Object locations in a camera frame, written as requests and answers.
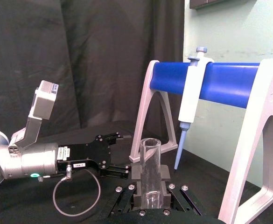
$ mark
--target blue roller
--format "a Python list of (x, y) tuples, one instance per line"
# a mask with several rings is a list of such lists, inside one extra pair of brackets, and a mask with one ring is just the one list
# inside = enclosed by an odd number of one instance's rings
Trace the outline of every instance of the blue roller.
[[(189, 63), (156, 63), (150, 88), (183, 94)], [(246, 108), (259, 63), (209, 63), (200, 99)]]

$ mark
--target cable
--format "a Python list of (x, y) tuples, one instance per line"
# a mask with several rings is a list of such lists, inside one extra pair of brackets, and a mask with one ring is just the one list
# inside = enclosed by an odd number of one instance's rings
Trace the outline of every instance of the cable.
[(88, 171), (95, 179), (95, 181), (97, 182), (97, 185), (98, 185), (98, 197), (96, 199), (96, 201), (94, 202), (94, 204), (89, 207), (87, 210), (84, 210), (83, 212), (80, 212), (78, 214), (68, 214), (68, 213), (65, 213), (63, 212), (56, 204), (56, 189), (57, 187), (61, 184), (61, 182), (65, 181), (66, 178), (62, 178), (57, 184), (56, 186), (54, 187), (54, 190), (53, 190), (53, 194), (52, 194), (52, 199), (53, 199), (53, 204), (54, 204), (54, 207), (56, 208), (56, 210), (58, 210), (61, 214), (63, 214), (64, 216), (68, 216), (68, 217), (77, 217), (77, 216), (80, 216), (80, 215), (83, 215), (84, 213), (88, 212), (89, 210), (91, 210), (98, 202), (99, 198), (100, 198), (100, 195), (101, 195), (101, 187), (100, 187), (100, 183), (97, 179), (97, 177), (92, 174), (89, 170), (85, 169), (86, 171)]

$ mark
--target black table surface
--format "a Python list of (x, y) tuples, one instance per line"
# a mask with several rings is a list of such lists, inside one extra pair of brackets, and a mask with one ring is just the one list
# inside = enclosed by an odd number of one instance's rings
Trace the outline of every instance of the black table surface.
[[(111, 146), (112, 163), (126, 165), (130, 164), (129, 154), (134, 127), (133, 123), (117, 121), (45, 137), (38, 142), (57, 142), (60, 145), (88, 143), (98, 134), (121, 132), (122, 135), (130, 135), (131, 138), (117, 140), (117, 144)], [(144, 131), (143, 137), (156, 136)], [(176, 150), (161, 155), (161, 163), (168, 165), (172, 182), (178, 186), (187, 184), (206, 211), (211, 216), (217, 217), (229, 172), (185, 150), (179, 168), (174, 172), (175, 155)], [(52, 202), (52, 192), (59, 180), (60, 177), (44, 179), (44, 182), (38, 182), (35, 178), (4, 180), (0, 184), (0, 223), (74, 224), (94, 221), (115, 187), (127, 186), (131, 182), (130, 177), (127, 180), (99, 178), (102, 191), (98, 204), (82, 216), (66, 217), (55, 209)], [(240, 204), (259, 190), (259, 187), (246, 182)], [(60, 185), (56, 200), (63, 211), (75, 214), (91, 206), (97, 194), (98, 187), (95, 180), (87, 172), (79, 171), (73, 175), (72, 182)], [(273, 204), (251, 223), (273, 224)]]

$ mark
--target green indicator light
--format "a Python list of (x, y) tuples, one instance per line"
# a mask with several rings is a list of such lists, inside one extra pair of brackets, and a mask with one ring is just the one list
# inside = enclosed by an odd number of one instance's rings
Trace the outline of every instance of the green indicator light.
[(31, 174), (30, 177), (39, 177), (39, 174)]

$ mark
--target white stand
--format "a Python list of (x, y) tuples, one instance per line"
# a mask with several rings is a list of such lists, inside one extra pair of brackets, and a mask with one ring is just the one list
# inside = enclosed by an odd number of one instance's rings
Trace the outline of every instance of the white stand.
[(143, 86), (142, 94), (141, 94), (141, 99), (140, 99), (140, 108), (138, 111), (131, 153), (129, 156), (129, 159), (131, 162), (139, 162), (140, 161), (139, 147), (140, 147), (141, 134), (142, 134), (144, 122), (145, 122), (146, 115), (147, 115), (147, 110), (149, 108), (152, 96), (156, 92), (157, 92), (159, 99), (160, 99), (160, 103), (162, 106), (167, 130), (168, 130), (168, 143), (161, 145), (161, 153), (165, 153), (170, 150), (178, 148), (178, 145), (177, 145), (177, 142), (175, 139), (175, 131), (174, 131), (172, 113), (170, 111), (168, 93), (164, 92), (164, 91), (150, 89), (150, 83), (151, 83), (152, 76), (153, 76), (153, 68), (154, 68), (155, 63), (157, 63), (157, 62), (159, 62), (159, 61), (151, 61), (148, 68), (147, 68), (145, 82), (144, 82), (144, 86)]
[[(252, 158), (263, 132), (261, 190), (239, 206)], [(226, 185), (218, 219), (248, 224), (273, 203), (273, 59), (265, 59), (256, 74)]]

